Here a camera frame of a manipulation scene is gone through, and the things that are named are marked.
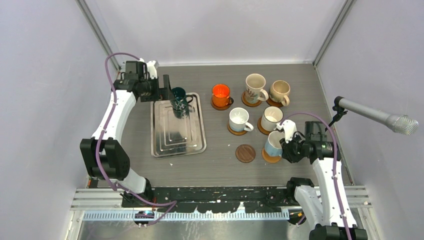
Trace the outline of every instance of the dark brown coaster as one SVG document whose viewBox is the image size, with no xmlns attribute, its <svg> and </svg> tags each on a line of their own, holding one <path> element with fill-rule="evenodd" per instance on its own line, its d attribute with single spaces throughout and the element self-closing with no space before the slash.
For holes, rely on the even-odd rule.
<svg viewBox="0 0 424 240">
<path fill-rule="evenodd" d="M 262 117 L 260 117 L 259 120 L 257 121 L 257 129 L 259 129 L 259 132 L 261 132 L 265 135 L 269 135 L 271 133 L 271 131 L 267 131 L 262 127 L 261 120 L 262 120 Z"/>
<path fill-rule="evenodd" d="M 281 108 L 283 106 L 283 104 L 281 102 L 276 102 L 273 101 L 270 97 L 268 98 L 268 100 L 266 100 L 266 102 L 273 107 L 277 107 L 277 108 Z"/>
<path fill-rule="evenodd" d="M 280 156 L 270 156 L 268 155 L 267 151 L 265 151 L 265 148 L 262 148 L 262 158 L 263 160 L 267 161 L 270 164 L 275 164 L 278 161 L 281 160 Z"/>
<path fill-rule="evenodd" d="M 242 144 L 235 150 L 235 156 L 242 163 L 250 163 L 256 157 L 255 149 L 251 145 Z"/>
<path fill-rule="evenodd" d="M 241 101 L 244 103 L 244 105 L 246 105 L 248 107 L 251 107 L 251 108 L 254 108 L 254 107 L 257 107 L 257 106 L 261 105 L 261 103 L 262 103 L 261 100 L 258 100 L 257 103 L 255 103 L 255 104 L 249 103 L 245 99 L 245 94 L 246 94 L 246 91 L 244 91 L 243 94 L 241 95 Z"/>
<path fill-rule="evenodd" d="M 241 136 L 241 135 L 245 135 L 248 133 L 248 131 L 244 130 L 244 131 L 234 131 L 233 129 L 231 129 L 230 127 L 230 122 L 227 123 L 226 128 L 228 129 L 228 131 L 236 136 Z"/>
<path fill-rule="evenodd" d="M 214 101 L 212 99 L 213 99 L 213 97 L 210 98 L 210 105 L 212 105 L 212 108 L 214 108 L 216 110 L 223 111 L 223 110 L 227 110 L 227 109 L 229 109 L 231 107 L 230 104 L 228 104 L 226 106 L 216 106 L 214 104 Z"/>
</svg>

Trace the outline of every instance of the microphone grille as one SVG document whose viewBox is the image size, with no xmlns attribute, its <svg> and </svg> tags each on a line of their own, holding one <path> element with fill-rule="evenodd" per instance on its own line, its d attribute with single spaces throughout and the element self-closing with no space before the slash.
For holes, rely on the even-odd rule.
<svg viewBox="0 0 424 240">
<path fill-rule="evenodd" d="M 418 129 L 418 121 L 407 115 L 399 117 L 393 124 L 393 132 L 411 135 Z"/>
</svg>

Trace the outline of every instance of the silver microphone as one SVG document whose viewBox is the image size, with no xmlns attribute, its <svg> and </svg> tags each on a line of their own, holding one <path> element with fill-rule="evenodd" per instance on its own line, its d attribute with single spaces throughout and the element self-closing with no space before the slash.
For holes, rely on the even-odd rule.
<svg viewBox="0 0 424 240">
<path fill-rule="evenodd" d="M 336 97 L 334 104 L 368 119 L 384 124 L 395 133 L 411 135 L 418 129 L 418 121 L 407 115 L 390 114 L 369 106 L 364 106 L 342 96 Z"/>
</svg>

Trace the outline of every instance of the metal tray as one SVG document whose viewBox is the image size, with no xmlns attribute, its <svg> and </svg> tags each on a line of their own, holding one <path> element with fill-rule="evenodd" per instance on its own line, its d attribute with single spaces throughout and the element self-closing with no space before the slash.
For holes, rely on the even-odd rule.
<svg viewBox="0 0 424 240">
<path fill-rule="evenodd" d="M 150 104 L 151 155 L 170 158 L 199 154 L 206 149 L 205 128 L 199 95 L 193 97 L 188 111 L 175 111 L 169 100 Z"/>
</svg>

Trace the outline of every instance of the gray wooden tabletop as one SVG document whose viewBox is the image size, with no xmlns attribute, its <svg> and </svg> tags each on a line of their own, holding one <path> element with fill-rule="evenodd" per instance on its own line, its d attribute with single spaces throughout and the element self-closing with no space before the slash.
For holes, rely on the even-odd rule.
<svg viewBox="0 0 424 240">
<path fill-rule="evenodd" d="M 329 122 L 331 118 L 323 90 L 311 64 L 172 66 L 159 67 L 158 73 L 160 82 L 162 75 L 168 74 L 171 87 L 199 94 L 207 147 L 199 154 L 154 158 L 151 155 L 150 103 L 137 102 L 125 125 L 122 147 L 130 157 L 131 168 L 148 178 L 152 186 L 285 186 L 291 177 L 310 178 L 318 185 L 307 158 L 293 164 L 284 159 L 274 164 L 262 159 L 261 150 L 267 136 L 259 132 L 256 124 L 268 104 L 263 102 L 258 107 L 248 107 L 241 101 L 246 77 L 258 73 L 265 77 L 267 91 L 277 80 L 290 84 L 290 105 L 281 108 L 285 117 L 295 112 L 310 112 Z M 230 87 L 230 95 L 234 98 L 234 104 L 224 111 L 215 110 L 210 104 L 212 87 L 220 83 Z M 235 136 L 227 130 L 229 113 L 236 107 L 249 112 L 249 122 L 255 126 L 252 132 Z M 302 132 L 305 121 L 315 120 L 307 115 L 290 119 Z M 241 144 L 254 147 L 254 161 L 242 163 L 237 160 L 235 151 Z M 342 175 L 348 184 L 345 170 Z"/>
</svg>

